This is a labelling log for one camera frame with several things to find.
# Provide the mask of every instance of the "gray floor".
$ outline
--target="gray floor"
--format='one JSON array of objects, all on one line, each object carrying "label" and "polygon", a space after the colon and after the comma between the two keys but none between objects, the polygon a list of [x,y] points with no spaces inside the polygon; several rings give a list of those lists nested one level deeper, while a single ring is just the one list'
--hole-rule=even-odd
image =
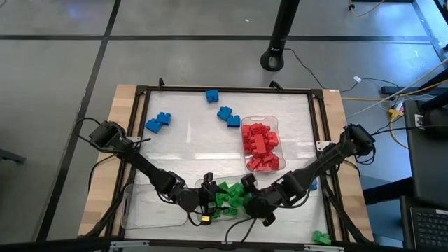
[{"label": "gray floor", "polygon": [[[102,35],[113,2],[8,0],[0,8],[0,35]],[[302,0],[290,34],[426,35],[410,4],[385,3],[364,17],[351,15],[347,4],[346,0]],[[357,3],[356,10],[361,13],[373,5]],[[448,26],[434,3],[419,0],[419,5],[441,45],[448,43]],[[278,0],[127,0],[121,3],[112,34],[269,35],[278,6]],[[0,243],[35,237],[99,44],[0,40],[0,148],[28,158],[24,165],[0,162]],[[155,84],[159,77],[167,85],[265,87],[276,80],[285,88],[319,87],[290,51],[284,53],[281,71],[264,71],[259,57],[266,47],[267,41],[110,41],[87,116],[107,118],[117,84]],[[287,47],[297,52],[324,86],[341,90],[354,84],[354,76],[406,85],[440,62],[429,43],[289,41]],[[379,97],[382,85],[364,81],[344,96]],[[347,115],[369,104],[344,101]],[[349,122],[375,131],[387,120],[386,112],[376,106]],[[403,123],[398,121],[396,127]],[[86,125],[83,133],[91,129]],[[404,132],[397,132],[397,137],[406,142]],[[377,150],[373,165],[360,165],[364,188],[410,175],[407,150],[388,134],[377,137]],[[88,174],[96,159],[96,151],[78,143],[49,239],[77,235]],[[400,238],[399,231],[394,231],[396,206],[369,206],[368,210],[376,238],[396,244],[382,238]],[[391,221],[381,223],[385,216]]]}]

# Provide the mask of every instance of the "wooden table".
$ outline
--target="wooden table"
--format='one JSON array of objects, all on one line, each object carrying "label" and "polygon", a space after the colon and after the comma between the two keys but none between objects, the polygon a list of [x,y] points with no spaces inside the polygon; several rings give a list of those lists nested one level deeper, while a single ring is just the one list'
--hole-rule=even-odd
[{"label": "wooden table", "polygon": [[[115,91],[115,97],[109,113],[109,120],[115,121],[125,129],[130,120],[132,105],[134,102],[134,94],[136,85],[119,85]],[[345,118],[344,107],[342,99],[338,90],[323,90],[323,100],[325,103],[325,111],[327,113],[328,126],[330,130],[331,141],[338,142],[343,126],[347,121]],[[320,117],[319,103],[314,100],[319,136],[323,136],[323,124]],[[140,117],[144,105],[143,96],[139,100],[139,107],[134,124],[133,135],[136,136],[138,132]],[[105,158],[107,153],[100,153],[98,160]],[[347,158],[351,162],[355,162],[352,157]],[[84,209],[84,216],[80,224],[79,234],[85,234],[90,231],[95,223],[101,218],[104,212],[108,209],[113,196],[113,189],[116,184],[118,174],[118,166],[120,161],[118,159],[110,159],[110,161],[98,166],[93,176],[92,186]],[[344,209],[350,216],[356,227],[371,241],[373,241],[372,230],[368,218],[366,205],[364,203],[363,190],[361,182],[358,177],[358,172],[349,164],[342,163],[338,172],[339,185],[342,194],[342,201]],[[118,233],[120,227],[120,213],[117,211],[113,227],[113,234]],[[339,220],[333,210],[333,222],[335,224],[336,238],[342,240],[339,229]]]}]

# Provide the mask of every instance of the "green block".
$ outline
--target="green block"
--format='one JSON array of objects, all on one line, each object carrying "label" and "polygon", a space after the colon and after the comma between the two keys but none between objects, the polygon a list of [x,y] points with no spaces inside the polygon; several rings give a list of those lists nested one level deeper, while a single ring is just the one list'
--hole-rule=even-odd
[{"label": "green block", "polygon": [[239,207],[243,204],[243,198],[235,196],[229,200],[229,205],[233,208]]},{"label": "green block", "polygon": [[224,201],[222,199],[220,199],[219,197],[216,197],[216,204],[218,205],[218,207],[221,207],[223,205]]},{"label": "green block", "polygon": [[231,216],[237,216],[238,215],[238,209],[236,209],[236,208],[230,209],[230,215]]},{"label": "green block", "polygon": [[240,196],[244,192],[244,187],[240,183],[235,183],[230,186],[228,192],[230,197]]},{"label": "green block", "polygon": [[215,212],[215,214],[211,217],[212,219],[217,219],[217,218],[219,218],[219,217],[221,217],[221,212],[219,211],[219,210],[217,210],[216,212]]},{"label": "green block", "polygon": [[227,183],[226,183],[225,181],[222,182],[222,183],[220,183],[218,186],[219,186],[221,189],[229,190],[229,186],[227,185]]},{"label": "green block", "polygon": [[318,230],[313,232],[313,240],[319,244],[331,245],[330,236],[328,234],[322,234]]}]

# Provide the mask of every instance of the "white surface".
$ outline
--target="white surface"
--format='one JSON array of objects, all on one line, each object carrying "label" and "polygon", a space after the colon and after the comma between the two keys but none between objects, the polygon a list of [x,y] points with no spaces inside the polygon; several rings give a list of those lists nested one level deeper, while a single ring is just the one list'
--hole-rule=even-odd
[{"label": "white surface", "polygon": [[[207,172],[214,177],[236,176],[246,173],[242,154],[241,128],[227,128],[216,113],[220,106],[232,108],[233,115],[266,116],[279,119],[279,136],[286,167],[271,174],[257,174],[259,188],[269,186],[284,172],[306,167],[316,159],[308,99],[301,94],[219,93],[219,102],[209,104],[204,92],[151,92],[147,120],[159,112],[171,113],[171,125],[163,126],[158,134],[145,129],[145,155],[156,167],[176,172],[193,186]],[[149,180],[137,172],[135,183]],[[311,192],[308,202],[297,209],[277,209],[276,221],[264,227],[255,224],[248,242],[309,243],[312,232],[327,232],[320,187]],[[187,222],[178,227],[154,227],[126,230],[126,238],[181,239],[223,241],[225,231],[235,220],[195,227]],[[229,241],[240,241],[250,222],[232,229]]]}]

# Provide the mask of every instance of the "black pole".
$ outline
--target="black pole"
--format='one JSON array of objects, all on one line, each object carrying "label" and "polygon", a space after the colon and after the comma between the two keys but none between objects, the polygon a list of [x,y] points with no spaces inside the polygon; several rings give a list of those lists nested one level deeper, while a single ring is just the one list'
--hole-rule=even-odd
[{"label": "black pole", "polygon": [[261,66],[268,71],[279,71],[283,68],[283,49],[291,26],[293,26],[295,12],[299,0],[281,0],[274,31],[272,32],[269,48],[261,55]]}]

